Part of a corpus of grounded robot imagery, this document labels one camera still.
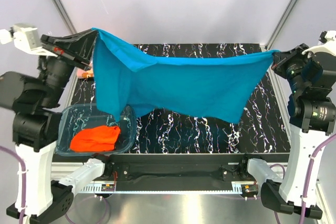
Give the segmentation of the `blue t-shirt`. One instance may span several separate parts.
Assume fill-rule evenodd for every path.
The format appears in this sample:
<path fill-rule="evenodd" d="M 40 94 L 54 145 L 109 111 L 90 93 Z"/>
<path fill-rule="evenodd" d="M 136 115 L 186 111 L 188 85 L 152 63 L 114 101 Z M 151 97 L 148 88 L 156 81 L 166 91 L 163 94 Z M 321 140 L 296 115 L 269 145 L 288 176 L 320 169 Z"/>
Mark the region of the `blue t-shirt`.
<path fill-rule="evenodd" d="M 102 30 L 93 53 L 97 108 L 119 118 L 164 108 L 238 123 L 273 62 L 272 51 L 225 58 L 151 56 Z"/>

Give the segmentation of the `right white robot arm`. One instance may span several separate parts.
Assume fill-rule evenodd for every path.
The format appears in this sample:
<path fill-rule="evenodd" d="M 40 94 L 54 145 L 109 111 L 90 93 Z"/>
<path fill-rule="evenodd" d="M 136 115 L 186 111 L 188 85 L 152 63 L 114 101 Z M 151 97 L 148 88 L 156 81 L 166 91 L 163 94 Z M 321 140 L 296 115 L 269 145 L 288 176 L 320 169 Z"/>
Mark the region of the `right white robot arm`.
<path fill-rule="evenodd" d="M 300 220 L 322 218 L 316 181 L 324 148 L 335 139 L 335 104 L 329 98 L 335 84 L 335 31 L 323 31 L 319 42 L 273 54 L 273 72 L 291 88 L 287 105 L 291 149 L 285 174 L 278 176 L 263 159 L 245 160 L 245 171 L 260 186 L 263 206 L 299 214 Z"/>

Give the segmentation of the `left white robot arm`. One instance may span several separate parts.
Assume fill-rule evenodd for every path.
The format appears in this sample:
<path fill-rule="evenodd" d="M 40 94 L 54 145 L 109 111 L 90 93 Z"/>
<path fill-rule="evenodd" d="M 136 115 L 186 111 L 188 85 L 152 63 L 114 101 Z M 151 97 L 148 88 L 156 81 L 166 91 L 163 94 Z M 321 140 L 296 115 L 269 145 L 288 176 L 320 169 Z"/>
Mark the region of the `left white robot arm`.
<path fill-rule="evenodd" d="M 74 68 L 90 69 L 97 36 L 92 29 L 64 37 L 39 35 L 26 24 L 1 30 L 1 44 L 13 42 L 39 57 L 37 77 L 13 71 L 1 76 L 1 107 L 15 113 L 12 155 L 19 162 L 17 199 L 6 213 L 20 223 L 51 223 L 62 217 L 75 195 L 104 173 L 105 161 L 96 154 L 70 175 L 51 179 L 62 117 L 55 108 Z"/>

